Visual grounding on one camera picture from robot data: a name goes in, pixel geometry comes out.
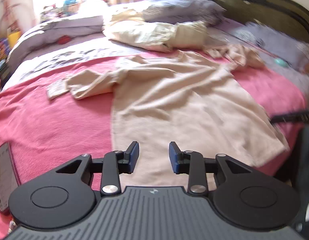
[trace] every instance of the yellow object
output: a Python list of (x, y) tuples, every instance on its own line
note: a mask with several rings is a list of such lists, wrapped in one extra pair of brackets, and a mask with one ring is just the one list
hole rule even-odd
[(21, 37), (21, 31), (11, 33), (8, 36), (8, 42), (11, 49), (14, 47), (14, 45), (16, 44), (16, 42), (20, 37)]

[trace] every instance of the pink blanket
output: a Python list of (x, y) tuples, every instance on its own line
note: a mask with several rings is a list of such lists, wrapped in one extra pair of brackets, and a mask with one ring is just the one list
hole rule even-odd
[[(153, 55), (159, 54), (143, 54), (144, 57)], [(98, 158), (112, 150), (111, 93), (78, 101), (67, 93), (48, 101), (46, 86), (86, 68), (102, 73), (112, 69), (116, 59), (100, 58), (55, 69), (0, 93), (0, 145), (10, 142), (22, 183), (82, 153)], [(305, 108), (299, 89), (271, 70), (248, 69), (233, 74), (269, 115)], [(285, 124), (281, 130), (293, 146), (298, 127)], [(259, 169), (273, 175), (288, 154), (277, 156)], [(100, 178), (100, 174), (95, 175), (93, 189), (99, 189)], [(10, 219), (0, 214), (0, 238), (6, 235)]]

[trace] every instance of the dark bed headboard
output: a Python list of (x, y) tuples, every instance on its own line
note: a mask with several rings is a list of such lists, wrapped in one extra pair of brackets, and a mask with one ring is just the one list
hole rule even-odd
[(309, 43), (309, 11), (291, 0), (212, 0), (237, 22), (261, 22)]

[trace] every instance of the white logo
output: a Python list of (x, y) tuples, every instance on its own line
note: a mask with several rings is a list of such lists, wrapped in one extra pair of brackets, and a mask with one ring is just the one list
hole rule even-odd
[(157, 189), (153, 189), (153, 190), (150, 190), (150, 193), (152, 193), (152, 194), (156, 194), (156, 193), (158, 193), (159, 191), (157, 190)]

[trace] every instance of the smartphone screen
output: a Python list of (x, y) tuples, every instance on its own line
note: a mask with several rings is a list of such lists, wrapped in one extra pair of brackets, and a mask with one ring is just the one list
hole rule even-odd
[(18, 187), (9, 143), (0, 146), (0, 212), (8, 211), (10, 194)]

